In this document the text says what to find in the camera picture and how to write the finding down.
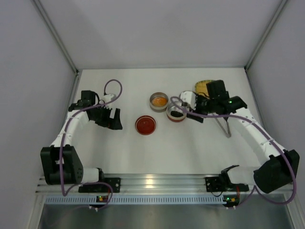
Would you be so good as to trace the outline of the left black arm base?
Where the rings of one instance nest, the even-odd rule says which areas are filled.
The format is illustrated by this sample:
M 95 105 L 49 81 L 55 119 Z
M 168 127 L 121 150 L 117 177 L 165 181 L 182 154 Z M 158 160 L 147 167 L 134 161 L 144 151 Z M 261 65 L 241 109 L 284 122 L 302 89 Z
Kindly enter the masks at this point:
M 113 193 L 120 193 L 121 189 L 121 178 L 120 177 L 106 177 L 103 181 L 108 185 L 104 184 L 86 184 L 79 187 L 79 193 L 108 193 L 111 192 L 112 188 Z

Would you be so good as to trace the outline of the metal tongs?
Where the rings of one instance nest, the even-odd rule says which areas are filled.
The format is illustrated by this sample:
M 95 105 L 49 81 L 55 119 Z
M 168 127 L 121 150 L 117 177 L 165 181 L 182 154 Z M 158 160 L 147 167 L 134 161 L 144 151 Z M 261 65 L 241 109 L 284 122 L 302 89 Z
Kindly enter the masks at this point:
M 215 118 L 215 121 L 218 124 L 218 126 L 220 127 L 220 129 L 222 130 L 222 132 L 224 133 L 224 135 L 227 138 L 230 138 L 232 136 L 232 133 L 231 133 L 231 129 L 230 129 L 228 120 L 225 118 Z

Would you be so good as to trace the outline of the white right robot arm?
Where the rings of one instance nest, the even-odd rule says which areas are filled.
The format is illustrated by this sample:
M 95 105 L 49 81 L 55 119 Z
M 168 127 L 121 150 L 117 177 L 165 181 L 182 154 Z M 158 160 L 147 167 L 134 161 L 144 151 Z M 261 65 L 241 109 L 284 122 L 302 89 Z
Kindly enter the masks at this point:
M 293 184 L 295 192 L 299 154 L 295 150 L 288 151 L 277 143 L 239 96 L 230 97 L 222 80 L 208 82 L 206 90 L 206 93 L 180 93 L 188 117 L 198 122 L 209 117 L 228 120 L 250 146 L 259 162 L 259 166 L 254 168 L 231 166 L 225 173 L 229 182 L 253 185 L 264 193 Z

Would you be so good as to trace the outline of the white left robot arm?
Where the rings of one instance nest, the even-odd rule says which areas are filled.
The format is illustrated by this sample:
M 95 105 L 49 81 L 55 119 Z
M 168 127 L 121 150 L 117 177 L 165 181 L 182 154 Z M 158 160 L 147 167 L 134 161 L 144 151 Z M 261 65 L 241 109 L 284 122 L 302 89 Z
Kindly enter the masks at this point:
M 115 94 L 104 94 L 100 101 L 90 90 L 82 91 L 81 98 L 68 108 L 66 121 L 56 139 L 40 153 L 44 178 L 48 185 L 83 184 L 104 181 L 100 168 L 85 168 L 77 154 L 76 145 L 89 122 L 111 130 L 122 130 L 120 109 L 111 104 Z

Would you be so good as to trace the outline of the red round lid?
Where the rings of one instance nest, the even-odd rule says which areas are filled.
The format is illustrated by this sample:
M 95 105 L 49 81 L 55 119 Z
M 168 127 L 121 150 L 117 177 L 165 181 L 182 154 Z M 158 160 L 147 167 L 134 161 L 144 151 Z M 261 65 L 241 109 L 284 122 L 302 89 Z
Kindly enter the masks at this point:
M 135 122 L 135 129 L 141 135 L 152 134 L 156 126 L 156 120 L 149 115 L 140 116 Z

